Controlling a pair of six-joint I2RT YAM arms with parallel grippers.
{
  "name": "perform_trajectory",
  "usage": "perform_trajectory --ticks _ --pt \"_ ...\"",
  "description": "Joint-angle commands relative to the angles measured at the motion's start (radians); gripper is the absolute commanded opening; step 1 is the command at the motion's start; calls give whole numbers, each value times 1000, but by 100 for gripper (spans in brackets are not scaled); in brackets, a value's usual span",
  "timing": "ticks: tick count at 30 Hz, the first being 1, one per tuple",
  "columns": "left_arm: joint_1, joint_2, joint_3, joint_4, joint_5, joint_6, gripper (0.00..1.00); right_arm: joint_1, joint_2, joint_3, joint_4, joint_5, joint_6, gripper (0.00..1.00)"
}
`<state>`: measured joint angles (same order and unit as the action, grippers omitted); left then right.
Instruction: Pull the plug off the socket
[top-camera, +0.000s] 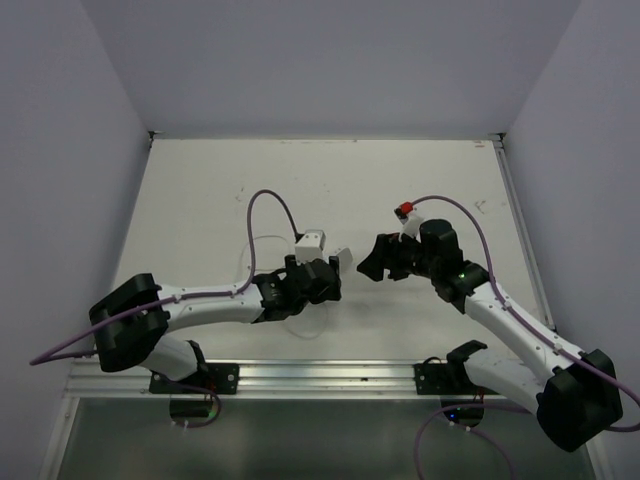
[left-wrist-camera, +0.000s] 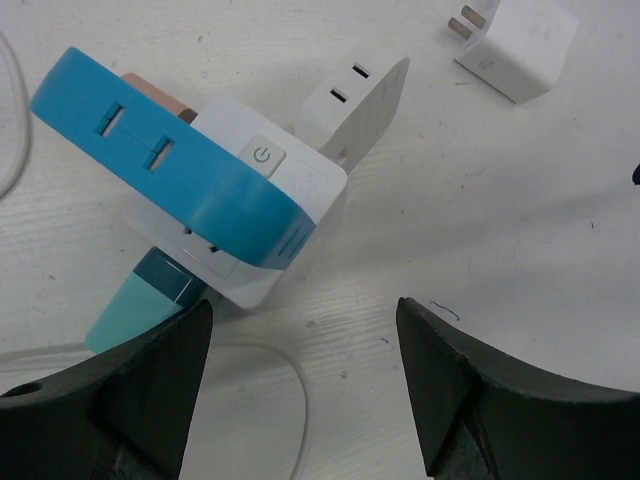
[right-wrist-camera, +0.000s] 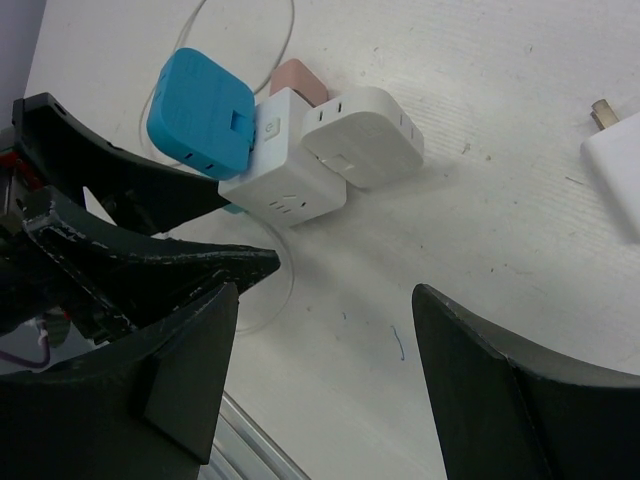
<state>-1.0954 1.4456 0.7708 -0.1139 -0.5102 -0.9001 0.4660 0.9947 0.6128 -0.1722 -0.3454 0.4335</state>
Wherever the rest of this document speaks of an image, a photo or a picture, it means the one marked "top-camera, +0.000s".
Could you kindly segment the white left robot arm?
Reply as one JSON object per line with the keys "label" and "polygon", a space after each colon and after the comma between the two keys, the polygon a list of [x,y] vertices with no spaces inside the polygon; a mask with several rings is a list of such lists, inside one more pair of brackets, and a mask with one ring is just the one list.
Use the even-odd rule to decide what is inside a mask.
{"label": "white left robot arm", "polygon": [[308,305],[341,299],[340,260],[336,256],[284,266],[258,274],[244,290],[227,287],[221,296],[205,287],[158,284],[137,274],[89,311],[101,370],[143,367],[175,382],[185,392],[201,390],[208,369],[199,345],[170,336],[174,331],[221,323],[284,321]]}

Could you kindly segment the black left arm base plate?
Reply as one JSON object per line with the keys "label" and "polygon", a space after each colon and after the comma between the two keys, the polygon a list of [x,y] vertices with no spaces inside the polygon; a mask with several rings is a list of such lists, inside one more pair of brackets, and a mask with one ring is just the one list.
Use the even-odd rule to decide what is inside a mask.
{"label": "black left arm base plate", "polygon": [[168,380],[153,373],[149,392],[169,395],[169,415],[172,421],[187,428],[212,423],[221,409],[222,395],[235,395],[239,383],[236,363],[207,363],[196,373],[182,380]]}

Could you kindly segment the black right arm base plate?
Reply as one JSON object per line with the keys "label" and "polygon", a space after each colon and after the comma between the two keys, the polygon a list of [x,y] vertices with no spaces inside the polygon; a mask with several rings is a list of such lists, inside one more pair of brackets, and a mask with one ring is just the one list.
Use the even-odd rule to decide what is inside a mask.
{"label": "black right arm base plate", "polygon": [[437,396],[442,408],[456,405],[442,413],[454,424],[475,427],[484,417],[484,410],[462,407],[462,404],[481,403],[484,393],[467,378],[459,365],[429,357],[413,366],[415,390],[418,395]]}

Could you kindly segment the white plug adapter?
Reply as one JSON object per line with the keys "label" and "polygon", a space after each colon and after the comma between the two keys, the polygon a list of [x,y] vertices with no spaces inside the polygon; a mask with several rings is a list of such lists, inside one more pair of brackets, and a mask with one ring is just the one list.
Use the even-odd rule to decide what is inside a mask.
{"label": "white plug adapter", "polygon": [[340,247],[333,256],[337,257],[341,267],[348,268],[353,262],[353,255],[349,247]]}

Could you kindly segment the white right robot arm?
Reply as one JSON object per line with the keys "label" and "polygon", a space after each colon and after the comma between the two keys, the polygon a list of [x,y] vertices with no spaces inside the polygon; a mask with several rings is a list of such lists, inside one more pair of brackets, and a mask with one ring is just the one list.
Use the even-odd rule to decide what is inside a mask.
{"label": "white right robot arm", "polygon": [[568,452],[621,419],[612,360],[562,339],[508,299],[484,267],[465,259],[448,221],[425,221],[417,236],[378,235],[357,270],[374,282],[411,275],[429,279],[442,300],[515,354],[507,359],[479,341],[449,352],[445,379],[454,391],[479,386],[499,393],[534,414],[547,437]]}

